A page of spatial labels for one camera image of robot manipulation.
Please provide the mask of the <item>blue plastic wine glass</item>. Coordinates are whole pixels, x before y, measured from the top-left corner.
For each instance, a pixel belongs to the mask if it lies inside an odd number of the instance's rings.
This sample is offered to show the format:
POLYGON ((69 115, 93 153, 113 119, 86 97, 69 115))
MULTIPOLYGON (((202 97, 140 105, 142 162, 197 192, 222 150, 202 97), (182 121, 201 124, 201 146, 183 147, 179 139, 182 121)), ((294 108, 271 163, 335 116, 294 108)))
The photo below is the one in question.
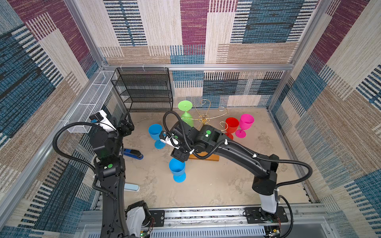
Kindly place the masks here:
POLYGON ((156 149, 163 149, 165 143, 160 140, 160 134, 162 132, 162 126, 160 124, 153 124, 148 128, 148 133, 155 141, 154 146, 156 149))
POLYGON ((177 183, 182 183, 186 180, 186 164, 175 158, 169 162, 169 169, 173 174, 173 179, 177 183))

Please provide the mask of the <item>blue plastic wine glass front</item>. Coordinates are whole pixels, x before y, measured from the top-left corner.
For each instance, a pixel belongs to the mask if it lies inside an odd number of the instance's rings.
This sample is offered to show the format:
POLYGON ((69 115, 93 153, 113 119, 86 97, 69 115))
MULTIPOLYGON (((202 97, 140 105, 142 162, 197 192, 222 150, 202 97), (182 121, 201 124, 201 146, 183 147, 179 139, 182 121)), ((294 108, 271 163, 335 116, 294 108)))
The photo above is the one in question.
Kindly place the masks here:
POLYGON ((160 124, 153 124, 148 128, 148 133, 155 141, 154 146, 156 149, 163 149, 165 143, 160 140, 160 134, 162 132, 162 126, 160 124))

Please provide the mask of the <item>red plastic wine glass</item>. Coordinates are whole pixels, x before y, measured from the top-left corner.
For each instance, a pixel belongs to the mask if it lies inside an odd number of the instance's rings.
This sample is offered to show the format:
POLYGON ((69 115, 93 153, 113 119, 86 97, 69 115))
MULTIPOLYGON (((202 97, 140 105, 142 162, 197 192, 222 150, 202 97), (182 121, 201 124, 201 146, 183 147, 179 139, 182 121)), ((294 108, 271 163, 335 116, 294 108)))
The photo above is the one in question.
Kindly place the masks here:
POLYGON ((233 133, 238 129, 238 126, 239 121, 236 118, 227 118, 225 120, 225 135, 233 140, 233 133))

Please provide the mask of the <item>magenta plastic wine glass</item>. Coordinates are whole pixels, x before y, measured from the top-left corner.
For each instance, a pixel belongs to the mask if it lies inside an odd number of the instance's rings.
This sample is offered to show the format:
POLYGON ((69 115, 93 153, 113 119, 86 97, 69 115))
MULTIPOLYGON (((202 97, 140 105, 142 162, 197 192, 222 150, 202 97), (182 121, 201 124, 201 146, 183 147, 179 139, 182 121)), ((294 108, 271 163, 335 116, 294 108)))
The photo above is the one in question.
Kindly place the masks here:
POLYGON ((255 122, 255 119, 250 114, 243 114, 239 121, 239 130, 236 130, 235 135, 238 138, 245 138, 247 136, 246 130, 250 129, 253 123, 255 122))

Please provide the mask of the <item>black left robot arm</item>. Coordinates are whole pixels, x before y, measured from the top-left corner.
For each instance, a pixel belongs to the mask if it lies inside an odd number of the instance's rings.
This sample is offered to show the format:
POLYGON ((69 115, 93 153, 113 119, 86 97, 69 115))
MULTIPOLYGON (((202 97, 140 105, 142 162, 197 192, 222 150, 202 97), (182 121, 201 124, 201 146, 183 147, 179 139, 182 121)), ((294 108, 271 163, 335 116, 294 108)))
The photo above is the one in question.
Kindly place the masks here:
POLYGON ((149 224, 150 213, 144 202, 138 202, 128 210, 124 206, 126 165, 123 138, 131 134, 134 125, 129 113, 115 126, 100 110, 89 116, 91 123, 101 130, 90 138, 96 154, 94 159, 95 178, 102 189, 102 238, 139 238, 141 229, 149 224))

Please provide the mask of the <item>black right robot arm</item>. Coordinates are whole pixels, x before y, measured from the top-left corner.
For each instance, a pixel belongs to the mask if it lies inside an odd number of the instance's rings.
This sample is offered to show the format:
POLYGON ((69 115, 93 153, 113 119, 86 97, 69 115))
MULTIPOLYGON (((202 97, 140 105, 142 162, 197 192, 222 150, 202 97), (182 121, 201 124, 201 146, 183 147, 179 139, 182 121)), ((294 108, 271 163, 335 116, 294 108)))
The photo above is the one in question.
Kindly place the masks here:
POLYGON ((163 132, 162 142, 172 146, 171 156, 185 162, 191 155, 206 159, 212 155, 224 157, 245 168, 254 175, 253 191, 260 195, 261 208, 259 213, 264 222, 275 219, 278 209, 277 202, 277 168, 279 157, 272 154, 266 156, 231 140, 222 131, 210 126, 203 126, 200 130, 177 122, 170 132, 163 132))

